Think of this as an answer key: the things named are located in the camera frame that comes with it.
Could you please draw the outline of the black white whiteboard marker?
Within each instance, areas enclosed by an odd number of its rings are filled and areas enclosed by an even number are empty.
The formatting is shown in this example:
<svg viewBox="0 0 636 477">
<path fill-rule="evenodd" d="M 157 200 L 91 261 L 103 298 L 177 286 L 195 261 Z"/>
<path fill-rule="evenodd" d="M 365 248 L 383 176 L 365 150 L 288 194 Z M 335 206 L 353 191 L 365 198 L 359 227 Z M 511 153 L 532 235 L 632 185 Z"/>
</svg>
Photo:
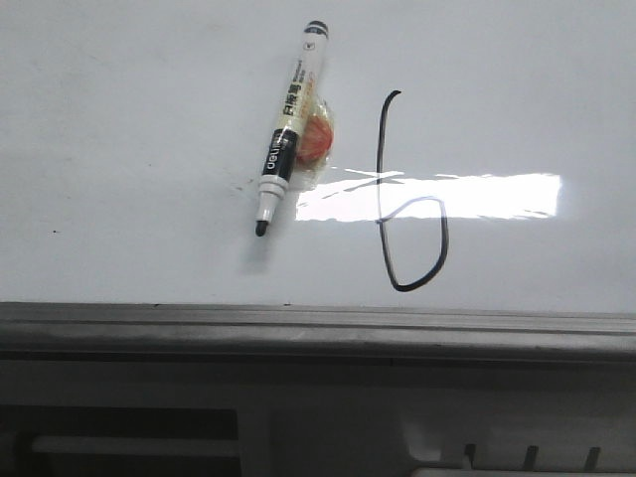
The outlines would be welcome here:
<svg viewBox="0 0 636 477">
<path fill-rule="evenodd" d="M 258 237 L 267 232 L 277 206 L 288 190 L 313 107 L 328 40 L 329 28 L 324 22 L 313 20 L 305 26 L 300 54 L 279 109 L 258 182 L 255 215 L 255 234 Z"/>
</svg>

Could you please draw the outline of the red round magnet with tape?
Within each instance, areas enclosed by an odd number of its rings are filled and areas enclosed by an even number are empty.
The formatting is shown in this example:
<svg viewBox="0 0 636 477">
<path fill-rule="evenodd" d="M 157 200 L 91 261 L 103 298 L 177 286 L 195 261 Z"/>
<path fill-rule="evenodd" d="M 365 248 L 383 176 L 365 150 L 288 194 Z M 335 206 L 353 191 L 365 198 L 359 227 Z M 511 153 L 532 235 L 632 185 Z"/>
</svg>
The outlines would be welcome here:
<svg viewBox="0 0 636 477">
<path fill-rule="evenodd" d="M 335 138 L 335 119 L 329 103 L 319 94 L 311 97 L 306 126 L 297 149 L 291 188 L 314 189 L 329 162 Z"/>
</svg>

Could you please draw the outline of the white whiteboard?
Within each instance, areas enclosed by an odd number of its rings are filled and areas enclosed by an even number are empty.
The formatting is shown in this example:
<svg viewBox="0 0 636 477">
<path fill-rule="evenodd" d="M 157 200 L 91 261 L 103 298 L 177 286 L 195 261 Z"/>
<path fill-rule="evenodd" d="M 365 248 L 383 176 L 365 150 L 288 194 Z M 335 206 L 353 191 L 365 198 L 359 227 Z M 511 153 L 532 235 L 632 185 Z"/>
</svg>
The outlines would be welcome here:
<svg viewBox="0 0 636 477">
<path fill-rule="evenodd" d="M 264 236 L 305 26 L 335 138 Z M 5 301 L 635 309 L 631 1 L 5 1 Z"/>
</svg>

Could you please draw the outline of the grey plastic base unit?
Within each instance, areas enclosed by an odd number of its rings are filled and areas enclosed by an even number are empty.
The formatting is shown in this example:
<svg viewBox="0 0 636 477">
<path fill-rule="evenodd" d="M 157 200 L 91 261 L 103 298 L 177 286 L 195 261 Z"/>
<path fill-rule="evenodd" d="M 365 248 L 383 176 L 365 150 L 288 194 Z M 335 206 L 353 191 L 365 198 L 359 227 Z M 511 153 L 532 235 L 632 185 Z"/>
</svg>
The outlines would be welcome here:
<svg viewBox="0 0 636 477">
<path fill-rule="evenodd" d="M 631 364 L 1 364 L 5 476 L 634 470 Z"/>
</svg>

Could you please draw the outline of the grey whiteboard frame rail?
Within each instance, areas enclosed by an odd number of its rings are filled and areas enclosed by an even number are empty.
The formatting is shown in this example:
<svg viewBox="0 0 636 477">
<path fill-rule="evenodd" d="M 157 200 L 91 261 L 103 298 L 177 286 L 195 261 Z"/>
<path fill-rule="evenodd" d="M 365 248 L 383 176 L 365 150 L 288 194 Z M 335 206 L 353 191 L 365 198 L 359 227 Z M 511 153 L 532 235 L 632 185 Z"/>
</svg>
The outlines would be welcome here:
<svg viewBox="0 0 636 477">
<path fill-rule="evenodd" d="M 621 313 L 299 305 L 5 302 L 9 353 L 629 363 Z"/>
</svg>

